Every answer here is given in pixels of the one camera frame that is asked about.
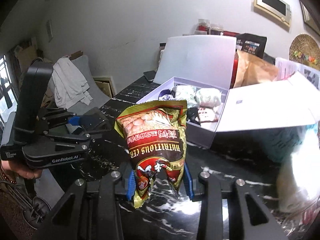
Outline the person's left hand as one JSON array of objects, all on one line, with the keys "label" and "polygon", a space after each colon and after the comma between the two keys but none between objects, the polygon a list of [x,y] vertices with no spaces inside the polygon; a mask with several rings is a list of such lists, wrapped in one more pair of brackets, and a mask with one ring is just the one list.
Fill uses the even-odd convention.
[{"label": "person's left hand", "polygon": [[4,174],[10,179],[15,180],[16,175],[25,179],[37,179],[42,175],[42,170],[32,170],[23,164],[17,163],[13,160],[2,160],[1,168]]}]

